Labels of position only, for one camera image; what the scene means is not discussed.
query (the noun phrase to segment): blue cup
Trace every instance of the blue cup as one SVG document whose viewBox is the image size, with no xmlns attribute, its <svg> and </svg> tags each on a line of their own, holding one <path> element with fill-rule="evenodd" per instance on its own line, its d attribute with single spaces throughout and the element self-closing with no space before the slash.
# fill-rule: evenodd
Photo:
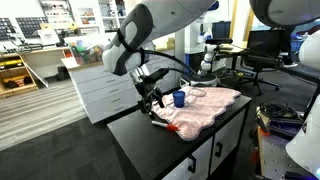
<svg viewBox="0 0 320 180">
<path fill-rule="evenodd" d="M 175 91 L 172 93 L 172 95 L 173 95 L 174 106 L 177 108 L 183 108 L 184 98 L 186 96 L 186 93 L 184 91 Z"/>
</svg>

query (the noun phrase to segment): floor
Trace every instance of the floor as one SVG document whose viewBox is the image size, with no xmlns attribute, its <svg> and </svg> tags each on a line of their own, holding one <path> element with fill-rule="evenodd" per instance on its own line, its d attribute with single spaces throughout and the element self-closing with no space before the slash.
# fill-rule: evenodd
<svg viewBox="0 0 320 180">
<path fill-rule="evenodd" d="M 270 98 L 285 97 L 289 105 L 304 110 L 315 87 L 282 72 L 262 74 L 279 83 L 279 92 L 261 85 L 264 94 L 256 96 L 252 84 L 241 88 L 252 97 L 247 123 L 238 153 L 233 179 L 252 179 L 255 165 L 250 160 L 254 147 L 248 133 L 256 127 L 255 107 Z M 103 124 L 91 125 L 83 118 L 65 127 L 0 152 L 1 179 L 124 179 L 110 131 Z"/>
<path fill-rule="evenodd" d="M 0 99 L 0 151 L 85 117 L 71 80 Z"/>
</svg>

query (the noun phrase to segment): office chair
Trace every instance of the office chair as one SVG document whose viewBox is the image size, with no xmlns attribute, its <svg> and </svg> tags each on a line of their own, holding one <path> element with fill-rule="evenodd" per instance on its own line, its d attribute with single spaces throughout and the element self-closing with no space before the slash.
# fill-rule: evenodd
<svg viewBox="0 0 320 180">
<path fill-rule="evenodd" d="M 251 31 L 249 34 L 246 55 L 242 56 L 240 65 L 242 68 L 255 72 L 254 77 L 242 77 L 247 81 L 242 81 L 239 85 L 253 82 L 254 86 L 258 88 L 258 95 L 262 95 L 260 83 L 268 84 L 276 87 L 279 90 L 278 84 L 265 81 L 259 78 L 261 72 L 277 71 L 282 63 L 282 57 L 279 56 L 283 30 L 270 30 L 270 31 Z"/>
</svg>

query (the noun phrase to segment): towel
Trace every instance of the towel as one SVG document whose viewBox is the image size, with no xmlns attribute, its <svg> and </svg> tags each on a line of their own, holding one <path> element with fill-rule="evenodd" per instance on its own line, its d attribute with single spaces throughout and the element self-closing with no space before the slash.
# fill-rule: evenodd
<svg viewBox="0 0 320 180">
<path fill-rule="evenodd" d="M 210 127 L 215 122 L 215 117 L 223 114 L 226 107 L 233 104 L 239 91 L 219 87 L 184 87 L 186 93 L 185 107 L 176 108 L 172 94 L 162 97 L 165 108 L 161 108 L 157 102 L 153 102 L 152 111 L 161 119 L 179 128 L 176 131 L 185 141 L 191 141 L 198 137 L 201 129 Z"/>
</svg>

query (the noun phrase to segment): drawer handle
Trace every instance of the drawer handle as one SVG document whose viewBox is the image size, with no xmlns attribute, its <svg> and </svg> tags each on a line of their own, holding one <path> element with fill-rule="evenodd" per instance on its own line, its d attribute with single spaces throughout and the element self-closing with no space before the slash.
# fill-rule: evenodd
<svg viewBox="0 0 320 180">
<path fill-rule="evenodd" d="M 119 111 L 119 110 L 122 109 L 122 108 L 123 108 L 123 107 L 121 106 L 121 107 L 115 109 L 114 111 Z"/>
<path fill-rule="evenodd" d="M 113 100 L 112 102 L 116 102 L 116 101 L 119 101 L 121 98 L 118 98 L 118 99 L 115 99 L 115 100 Z"/>
<path fill-rule="evenodd" d="M 217 156 L 218 158 L 220 158 L 221 154 L 222 154 L 223 144 L 221 142 L 217 142 L 216 146 L 218 146 L 219 151 L 216 152 L 214 155 Z"/>
<path fill-rule="evenodd" d="M 112 82 L 112 81 L 115 81 L 116 79 L 112 79 L 112 80 L 109 80 L 109 81 L 107 81 L 107 82 Z"/>
<path fill-rule="evenodd" d="M 196 173 L 197 159 L 193 155 L 189 156 L 188 158 L 192 160 L 192 165 L 188 167 L 188 171 L 194 174 Z"/>
<path fill-rule="evenodd" d="M 112 90 L 112 91 L 109 91 L 109 92 L 116 92 L 116 91 L 118 91 L 118 89 L 114 89 L 114 90 Z"/>
</svg>

